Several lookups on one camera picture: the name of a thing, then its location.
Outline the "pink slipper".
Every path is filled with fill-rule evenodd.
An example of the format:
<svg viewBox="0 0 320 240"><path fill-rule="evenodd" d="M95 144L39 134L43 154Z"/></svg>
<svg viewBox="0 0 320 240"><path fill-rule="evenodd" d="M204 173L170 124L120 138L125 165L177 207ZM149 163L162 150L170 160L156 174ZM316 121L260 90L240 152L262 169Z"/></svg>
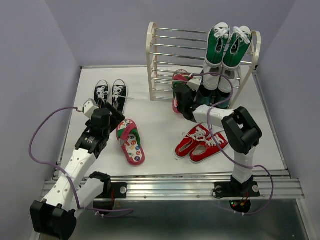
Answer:
<svg viewBox="0 0 320 240"><path fill-rule="evenodd" d="M130 165L139 166L144 163L146 157L141 137L133 120L124 119L116 129L116 137Z"/></svg>
<svg viewBox="0 0 320 240"><path fill-rule="evenodd" d="M184 70L184 69L178 69L173 75L172 75L172 88L174 89L175 86L178 85L186 85L187 82L190 80L190 74ZM179 103L182 104L181 109L186 111L189 109L193 102L194 102L194 92L189 91L189 95L184 95L185 97L189 97L189 99L182 99L178 100L176 96L176 92L173 91L173 99L172 99L172 110L176 114L180 114L179 112Z"/></svg>

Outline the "cream shoe shelf chrome bars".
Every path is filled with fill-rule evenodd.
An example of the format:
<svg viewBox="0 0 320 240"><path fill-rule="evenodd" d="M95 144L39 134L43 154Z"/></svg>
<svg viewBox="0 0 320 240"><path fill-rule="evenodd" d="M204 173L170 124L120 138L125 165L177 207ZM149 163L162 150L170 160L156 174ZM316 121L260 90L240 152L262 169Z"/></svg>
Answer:
<svg viewBox="0 0 320 240"><path fill-rule="evenodd" d="M208 34L207 31L159 27L155 22L149 24L145 51L151 101L169 102L171 111L177 113L172 91L174 77L182 75L186 78L203 70ZM230 107L236 104L258 65L261 43L260 32L253 31L252 42L240 62L233 85Z"/></svg>

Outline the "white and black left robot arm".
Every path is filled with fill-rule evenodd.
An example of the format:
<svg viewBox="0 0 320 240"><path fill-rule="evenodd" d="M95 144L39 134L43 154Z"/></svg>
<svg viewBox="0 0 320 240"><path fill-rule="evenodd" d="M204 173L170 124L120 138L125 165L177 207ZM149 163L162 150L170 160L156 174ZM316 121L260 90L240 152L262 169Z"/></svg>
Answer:
<svg viewBox="0 0 320 240"><path fill-rule="evenodd" d="M79 187L107 146L110 134L125 119L110 103L98 107L92 99L84 103L82 112L88 121L67 166L53 166L61 176L41 201L35 200L30 206L34 231L60 240L72 236L79 216L95 197L111 193L110 176L101 172L92 173L83 188Z"/></svg>

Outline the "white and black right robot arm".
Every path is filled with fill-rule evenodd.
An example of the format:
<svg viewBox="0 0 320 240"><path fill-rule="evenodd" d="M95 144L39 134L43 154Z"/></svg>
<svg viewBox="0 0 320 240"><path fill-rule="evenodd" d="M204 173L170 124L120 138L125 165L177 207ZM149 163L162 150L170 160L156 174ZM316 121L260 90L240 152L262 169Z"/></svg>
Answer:
<svg viewBox="0 0 320 240"><path fill-rule="evenodd" d="M234 151L233 172L230 182L220 187L235 195L242 195L252 189L253 156L262 137L262 131L248 110L220 109L195 103L195 91L186 84L173 87L178 102L178 111L189 121L224 130L228 143Z"/></svg>

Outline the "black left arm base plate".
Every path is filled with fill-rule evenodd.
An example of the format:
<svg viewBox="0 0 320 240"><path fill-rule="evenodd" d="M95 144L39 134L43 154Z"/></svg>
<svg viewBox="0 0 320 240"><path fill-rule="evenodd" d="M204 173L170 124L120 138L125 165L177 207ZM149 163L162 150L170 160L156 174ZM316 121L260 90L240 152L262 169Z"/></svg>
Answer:
<svg viewBox="0 0 320 240"><path fill-rule="evenodd" d="M126 199L127 198L126 182L109 182L103 186L102 193L97 197L98 199Z"/></svg>

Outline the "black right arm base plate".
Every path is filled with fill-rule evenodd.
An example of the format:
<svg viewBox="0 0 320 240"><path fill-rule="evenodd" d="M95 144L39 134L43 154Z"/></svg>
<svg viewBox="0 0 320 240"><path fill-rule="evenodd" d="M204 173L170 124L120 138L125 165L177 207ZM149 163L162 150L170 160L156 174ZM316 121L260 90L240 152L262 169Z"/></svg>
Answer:
<svg viewBox="0 0 320 240"><path fill-rule="evenodd" d="M259 197L260 191L258 183L252 181L246 184L239 184L238 182L223 181L214 183L215 197L218 199L222 198L242 198L249 197L256 198Z"/></svg>

